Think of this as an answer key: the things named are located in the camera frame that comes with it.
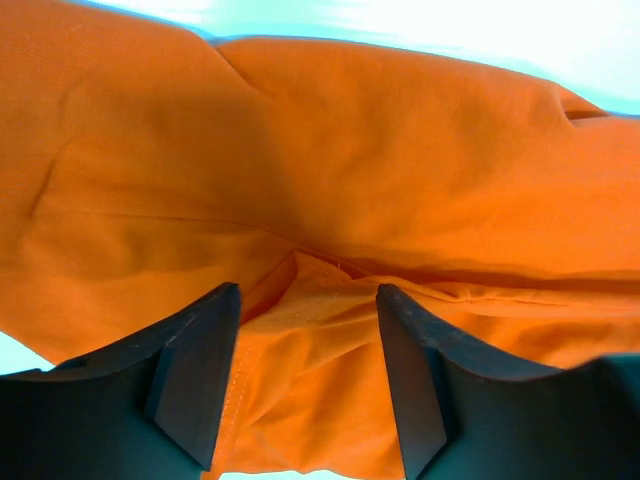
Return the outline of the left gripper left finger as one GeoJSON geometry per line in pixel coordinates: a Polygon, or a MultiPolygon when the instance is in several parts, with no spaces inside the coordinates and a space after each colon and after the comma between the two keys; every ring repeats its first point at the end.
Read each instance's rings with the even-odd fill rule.
{"type": "Polygon", "coordinates": [[[209,471],[241,313],[225,283],[57,367],[1,379],[5,479],[198,479],[209,471]]]}

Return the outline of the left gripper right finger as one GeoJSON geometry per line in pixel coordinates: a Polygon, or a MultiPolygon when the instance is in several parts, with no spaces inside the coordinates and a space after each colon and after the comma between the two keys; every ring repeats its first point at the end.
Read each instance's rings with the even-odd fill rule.
{"type": "Polygon", "coordinates": [[[559,369],[500,350],[392,284],[376,295],[409,479],[635,479],[639,357],[559,369]]]}

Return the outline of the orange t shirt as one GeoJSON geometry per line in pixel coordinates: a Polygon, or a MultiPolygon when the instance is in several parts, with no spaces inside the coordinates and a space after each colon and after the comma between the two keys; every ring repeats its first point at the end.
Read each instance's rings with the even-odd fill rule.
{"type": "Polygon", "coordinates": [[[379,284],[556,367],[639,347],[639,124],[376,46],[1,5],[1,328],[59,363],[224,282],[212,476],[403,476],[379,284]]]}

